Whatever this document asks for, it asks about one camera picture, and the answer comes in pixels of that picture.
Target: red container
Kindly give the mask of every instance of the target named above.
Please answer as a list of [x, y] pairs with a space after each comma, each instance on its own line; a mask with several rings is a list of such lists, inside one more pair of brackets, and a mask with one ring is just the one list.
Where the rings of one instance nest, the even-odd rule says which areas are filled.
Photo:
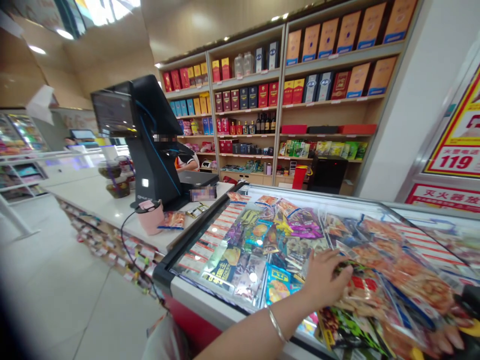
[[307, 124], [283, 125], [281, 127], [282, 134], [306, 134]]
[[375, 134], [376, 124], [351, 124], [338, 127], [340, 134]]

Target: refrigerator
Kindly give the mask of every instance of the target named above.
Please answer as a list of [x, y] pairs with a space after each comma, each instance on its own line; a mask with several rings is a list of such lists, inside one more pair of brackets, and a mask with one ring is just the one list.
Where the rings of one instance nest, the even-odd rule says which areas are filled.
[[[465, 246], [480, 246], [480, 220], [469, 215], [248, 183], [232, 193], [202, 214], [153, 272], [167, 300], [180, 304], [173, 308], [181, 317], [192, 311], [220, 332], [300, 289], [311, 251], [340, 249], [372, 268], [393, 251], [408, 251], [452, 287], [480, 284], [479, 257], [465, 257]], [[407, 249], [386, 241], [398, 234]], [[280, 287], [273, 286], [272, 269], [288, 274]], [[340, 349], [316, 338], [318, 323], [316, 313], [305, 318], [280, 359], [337, 359]]]

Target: black box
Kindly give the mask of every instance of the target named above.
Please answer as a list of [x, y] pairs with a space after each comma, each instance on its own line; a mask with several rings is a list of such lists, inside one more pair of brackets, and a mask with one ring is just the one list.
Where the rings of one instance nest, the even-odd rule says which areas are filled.
[[240, 89], [240, 110], [249, 108], [249, 88], [242, 87]]
[[250, 86], [248, 88], [248, 108], [255, 109], [259, 107], [259, 87]]

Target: tiled floor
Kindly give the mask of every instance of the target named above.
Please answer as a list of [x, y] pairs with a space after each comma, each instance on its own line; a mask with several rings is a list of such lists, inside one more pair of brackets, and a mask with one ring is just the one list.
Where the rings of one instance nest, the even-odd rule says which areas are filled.
[[164, 311], [150, 297], [77, 243], [55, 199], [14, 209], [41, 231], [13, 241], [0, 218], [1, 284], [40, 359], [140, 359], [146, 329]]

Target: liquor bottle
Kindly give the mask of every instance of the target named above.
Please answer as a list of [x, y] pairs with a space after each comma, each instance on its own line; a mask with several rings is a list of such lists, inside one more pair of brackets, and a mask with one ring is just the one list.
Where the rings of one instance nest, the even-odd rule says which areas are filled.
[[256, 118], [256, 133], [260, 134], [260, 123], [262, 121], [260, 120], [260, 114], [258, 114], [258, 117]]
[[252, 121], [251, 121], [251, 125], [250, 125], [250, 127], [249, 127], [249, 129], [248, 129], [248, 132], [250, 133], [250, 135], [255, 134], [255, 128], [256, 128], [256, 126], [255, 126], [255, 121], [252, 120]]
[[260, 134], [265, 134], [265, 122], [266, 122], [267, 120], [265, 119], [265, 115], [264, 115], [264, 114], [262, 114], [262, 115], [260, 116], [260, 121], [261, 121], [261, 123], [260, 123]]
[[275, 119], [275, 113], [273, 113], [271, 124], [270, 124], [270, 132], [275, 134], [275, 129], [277, 128], [277, 120]]

